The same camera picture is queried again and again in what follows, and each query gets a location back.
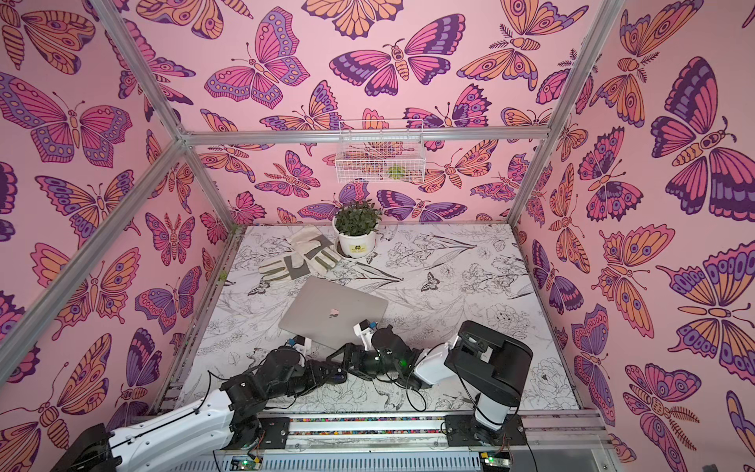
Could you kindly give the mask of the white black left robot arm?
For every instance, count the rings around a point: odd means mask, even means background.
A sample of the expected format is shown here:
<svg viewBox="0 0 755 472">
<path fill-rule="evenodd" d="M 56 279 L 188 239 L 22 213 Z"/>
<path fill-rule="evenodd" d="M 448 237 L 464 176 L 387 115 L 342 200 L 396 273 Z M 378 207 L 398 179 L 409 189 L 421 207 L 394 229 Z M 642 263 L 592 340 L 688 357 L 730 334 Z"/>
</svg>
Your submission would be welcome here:
<svg viewBox="0 0 755 472">
<path fill-rule="evenodd" d="M 340 365 L 282 346 L 185 407 L 112 431 L 102 424 L 86 429 L 52 469 L 166 471 L 226 446 L 255 446 L 261 442 L 259 415 L 271 399 L 297 399 L 346 378 Z"/>
</svg>

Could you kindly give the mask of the silver laptop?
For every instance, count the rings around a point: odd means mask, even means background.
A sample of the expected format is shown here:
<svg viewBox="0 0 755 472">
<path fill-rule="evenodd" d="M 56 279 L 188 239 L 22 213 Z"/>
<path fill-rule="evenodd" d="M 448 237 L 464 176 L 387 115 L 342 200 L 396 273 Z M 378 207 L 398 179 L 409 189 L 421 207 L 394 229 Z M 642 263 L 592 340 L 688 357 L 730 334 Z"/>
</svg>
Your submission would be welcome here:
<svg viewBox="0 0 755 472">
<path fill-rule="evenodd" d="M 332 349 L 360 340 L 354 326 L 379 323 L 389 301 L 318 277 L 309 277 L 278 323 L 289 334 Z"/>
</svg>

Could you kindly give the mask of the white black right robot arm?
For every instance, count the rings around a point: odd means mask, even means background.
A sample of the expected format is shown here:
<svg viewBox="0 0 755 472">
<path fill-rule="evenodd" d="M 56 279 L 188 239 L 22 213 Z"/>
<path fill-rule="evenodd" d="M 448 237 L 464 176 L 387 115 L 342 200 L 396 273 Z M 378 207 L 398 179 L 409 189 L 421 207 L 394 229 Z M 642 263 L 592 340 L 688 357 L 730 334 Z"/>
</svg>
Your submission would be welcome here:
<svg viewBox="0 0 755 472">
<path fill-rule="evenodd" d="M 452 340 L 427 349 L 410 347 L 390 324 L 377 328 L 364 321 L 354 332 L 362 342 L 343 344 L 328 363 L 363 381 L 397 385 L 407 395 L 456 379 L 473 413 L 464 426 L 446 423 L 444 430 L 490 446 L 505 443 L 505 427 L 518 415 L 534 358 L 527 344 L 472 321 Z"/>
</svg>

